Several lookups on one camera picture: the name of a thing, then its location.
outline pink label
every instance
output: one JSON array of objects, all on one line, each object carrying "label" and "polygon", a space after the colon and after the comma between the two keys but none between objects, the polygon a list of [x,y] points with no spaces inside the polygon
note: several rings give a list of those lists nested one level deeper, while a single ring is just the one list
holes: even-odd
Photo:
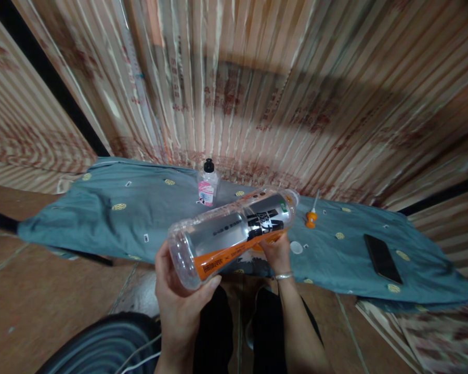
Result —
[{"label": "pink label", "polygon": [[213,206],[214,188],[208,182],[199,182],[199,201],[206,206]]}]

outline clear plastic bottle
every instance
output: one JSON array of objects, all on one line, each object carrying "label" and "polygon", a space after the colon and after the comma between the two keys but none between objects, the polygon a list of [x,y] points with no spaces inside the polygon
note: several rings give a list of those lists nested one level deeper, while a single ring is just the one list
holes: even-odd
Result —
[{"label": "clear plastic bottle", "polygon": [[207,207],[213,207],[220,184],[220,175],[215,171],[211,158],[207,158],[203,169],[198,172],[199,201]]},{"label": "clear plastic bottle", "polygon": [[168,244],[184,287],[198,289],[258,242],[275,240],[292,226],[299,201],[294,190],[265,186],[234,203],[174,223]]}]

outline screwdriver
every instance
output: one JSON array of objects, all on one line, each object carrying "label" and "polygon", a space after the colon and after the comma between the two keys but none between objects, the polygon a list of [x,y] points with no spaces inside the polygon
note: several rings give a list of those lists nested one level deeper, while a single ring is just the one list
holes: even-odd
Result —
[{"label": "screwdriver", "polygon": [[316,224],[314,223],[317,220],[316,202],[319,199],[320,192],[321,190],[318,189],[316,199],[314,200],[314,206],[312,207],[312,210],[309,213],[307,213],[307,223],[305,224],[305,226],[307,226],[309,229],[313,229],[316,227]]}]

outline bracelet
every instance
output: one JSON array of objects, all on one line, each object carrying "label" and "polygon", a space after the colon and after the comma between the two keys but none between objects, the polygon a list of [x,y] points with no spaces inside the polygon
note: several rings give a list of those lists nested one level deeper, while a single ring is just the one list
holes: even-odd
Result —
[{"label": "bracelet", "polygon": [[275,275],[272,277],[273,280],[275,281],[279,281],[280,279],[286,279],[286,278],[291,278],[293,275],[293,272],[289,272],[289,273],[284,273],[284,274],[279,274],[279,275]]}]

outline smartphone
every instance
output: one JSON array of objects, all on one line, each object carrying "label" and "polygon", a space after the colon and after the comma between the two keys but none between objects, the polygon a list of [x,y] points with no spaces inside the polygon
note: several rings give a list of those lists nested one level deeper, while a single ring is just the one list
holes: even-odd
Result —
[{"label": "smartphone", "polygon": [[369,257],[371,257],[371,261],[373,262],[374,271],[389,281],[403,284],[386,243],[368,234],[364,234],[364,239],[368,246]]}]

